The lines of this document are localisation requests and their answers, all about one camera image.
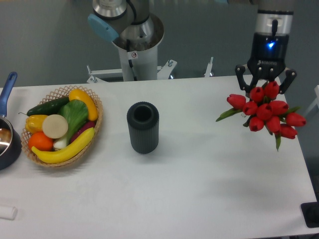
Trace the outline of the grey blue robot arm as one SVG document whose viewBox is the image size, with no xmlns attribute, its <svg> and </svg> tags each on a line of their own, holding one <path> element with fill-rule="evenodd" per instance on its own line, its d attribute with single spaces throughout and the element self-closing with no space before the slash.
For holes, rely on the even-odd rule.
<svg viewBox="0 0 319 239">
<path fill-rule="evenodd" d="M 260 80 L 280 84 L 283 94 L 296 77 L 285 65 L 285 56 L 294 14 L 292 0 L 256 0 L 258 7 L 251 56 L 245 65 L 237 65 L 236 77 L 241 90 L 250 93 Z M 150 13 L 147 0 L 95 0 L 88 16 L 91 29 L 118 49 L 125 81 L 169 79 L 176 66 L 173 60 L 158 66 L 158 45 L 164 35 L 163 23 Z"/>
</svg>

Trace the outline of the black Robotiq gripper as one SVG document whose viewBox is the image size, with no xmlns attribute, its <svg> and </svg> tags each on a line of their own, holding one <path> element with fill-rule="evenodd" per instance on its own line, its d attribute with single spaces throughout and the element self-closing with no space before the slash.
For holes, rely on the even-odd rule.
<svg viewBox="0 0 319 239">
<path fill-rule="evenodd" d="M 249 97 L 253 88 L 252 82 L 247 84 L 244 73 L 247 69 L 251 72 L 254 80 L 272 81 L 283 71 L 285 79 L 279 86 L 279 94 L 284 94 L 297 76 L 294 69 L 286 68 L 285 56 L 288 47 L 288 35 L 267 35 L 255 33 L 250 59 L 247 65 L 236 65 L 235 73 L 239 88 Z"/>
</svg>

